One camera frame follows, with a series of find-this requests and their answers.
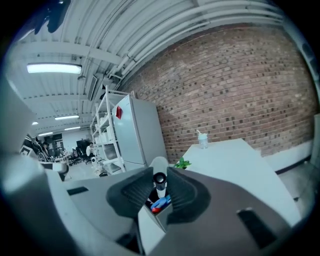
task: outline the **red object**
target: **red object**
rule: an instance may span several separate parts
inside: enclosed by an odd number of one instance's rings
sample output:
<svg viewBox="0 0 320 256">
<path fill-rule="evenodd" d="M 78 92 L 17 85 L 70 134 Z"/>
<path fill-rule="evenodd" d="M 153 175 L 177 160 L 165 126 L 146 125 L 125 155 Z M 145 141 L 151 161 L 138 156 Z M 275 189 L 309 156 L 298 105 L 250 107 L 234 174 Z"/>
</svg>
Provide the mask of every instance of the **red object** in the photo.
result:
<svg viewBox="0 0 320 256">
<path fill-rule="evenodd" d="M 153 212 L 154 214 L 157 214 L 157 213 L 161 212 L 161 208 L 154 207 L 154 208 L 152 209 L 152 212 Z"/>
<path fill-rule="evenodd" d="M 115 116 L 116 116 L 117 118 L 121 119 L 121 116 L 122 116 L 122 109 L 121 109 L 121 107 L 119 107 L 119 106 L 116 107 Z"/>
</svg>

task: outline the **white wall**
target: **white wall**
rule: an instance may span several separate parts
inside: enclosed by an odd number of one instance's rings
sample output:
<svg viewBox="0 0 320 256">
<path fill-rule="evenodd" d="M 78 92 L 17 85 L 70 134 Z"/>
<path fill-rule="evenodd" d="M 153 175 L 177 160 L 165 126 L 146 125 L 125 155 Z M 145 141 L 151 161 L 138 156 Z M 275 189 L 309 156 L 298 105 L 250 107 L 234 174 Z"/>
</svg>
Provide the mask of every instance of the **white wall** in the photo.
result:
<svg viewBox="0 0 320 256">
<path fill-rule="evenodd" d="M 65 150 L 72 151 L 73 147 L 77 147 L 77 141 L 91 138 L 90 130 L 67 131 L 62 133 L 62 141 Z"/>
<path fill-rule="evenodd" d="M 309 140 L 287 150 L 267 155 L 263 159 L 265 159 L 268 165 L 276 172 L 310 156 L 312 145 L 313 140 Z"/>
</svg>

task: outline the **desk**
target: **desk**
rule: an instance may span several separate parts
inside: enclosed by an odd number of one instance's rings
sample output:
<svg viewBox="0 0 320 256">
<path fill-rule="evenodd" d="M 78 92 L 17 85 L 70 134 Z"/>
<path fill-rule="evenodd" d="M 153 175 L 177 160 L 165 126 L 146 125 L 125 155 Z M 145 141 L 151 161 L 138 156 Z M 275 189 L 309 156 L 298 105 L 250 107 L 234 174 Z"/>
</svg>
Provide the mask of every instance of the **desk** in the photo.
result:
<svg viewBox="0 0 320 256">
<path fill-rule="evenodd" d="M 242 139 L 192 145 L 183 155 L 187 170 L 228 181 L 250 192 L 282 216 L 293 227 L 301 220 L 298 208 L 267 162 Z"/>
<path fill-rule="evenodd" d="M 68 158 L 69 158 L 70 156 L 71 156 L 71 154 L 67 154 L 67 155 L 65 155 L 65 156 L 63 156 L 63 157 L 59 157 L 59 158 L 55 159 L 54 161 L 55 161 L 55 162 L 63 162 L 63 161 L 65 161 L 66 165 L 69 166 L 69 160 L 68 160 Z"/>
</svg>

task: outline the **plastic bottle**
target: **plastic bottle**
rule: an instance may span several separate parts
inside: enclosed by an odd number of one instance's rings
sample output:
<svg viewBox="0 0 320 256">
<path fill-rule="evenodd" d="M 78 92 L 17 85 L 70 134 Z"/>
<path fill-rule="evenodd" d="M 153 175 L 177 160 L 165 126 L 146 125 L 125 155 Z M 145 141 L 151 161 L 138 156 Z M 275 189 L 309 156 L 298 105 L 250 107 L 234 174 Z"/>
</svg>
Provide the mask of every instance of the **plastic bottle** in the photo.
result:
<svg viewBox="0 0 320 256">
<path fill-rule="evenodd" d="M 198 134 L 198 141 L 199 145 L 202 149 L 208 148 L 208 134 L 207 133 L 201 133 L 199 130 L 196 130 Z"/>
</svg>

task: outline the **ceiling light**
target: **ceiling light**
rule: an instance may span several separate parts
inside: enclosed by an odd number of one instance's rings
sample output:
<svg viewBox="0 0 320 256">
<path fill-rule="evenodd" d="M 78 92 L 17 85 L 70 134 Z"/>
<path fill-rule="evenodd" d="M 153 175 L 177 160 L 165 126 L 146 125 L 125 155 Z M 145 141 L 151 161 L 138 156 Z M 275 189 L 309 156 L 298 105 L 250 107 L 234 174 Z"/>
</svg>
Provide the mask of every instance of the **ceiling light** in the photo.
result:
<svg viewBox="0 0 320 256">
<path fill-rule="evenodd" d="M 28 73 L 71 73 L 80 74 L 81 65 L 65 63 L 30 63 L 26 66 Z"/>
<path fill-rule="evenodd" d="M 79 118 L 78 115 L 69 115 L 69 116 L 61 116 L 61 117 L 55 117 L 55 120 L 64 120 L 64 119 L 75 119 Z"/>
<path fill-rule="evenodd" d="M 78 127 L 72 127 L 72 128 L 65 128 L 64 130 L 65 131 L 70 131 L 70 130 L 75 130 L 75 129 L 80 129 L 81 127 L 78 126 Z"/>
<path fill-rule="evenodd" d="M 41 133 L 41 134 L 39 134 L 39 136 L 46 136 L 46 135 L 51 135 L 51 134 L 53 134 L 52 131 L 51 132 L 46 132 L 46 133 Z"/>
</svg>

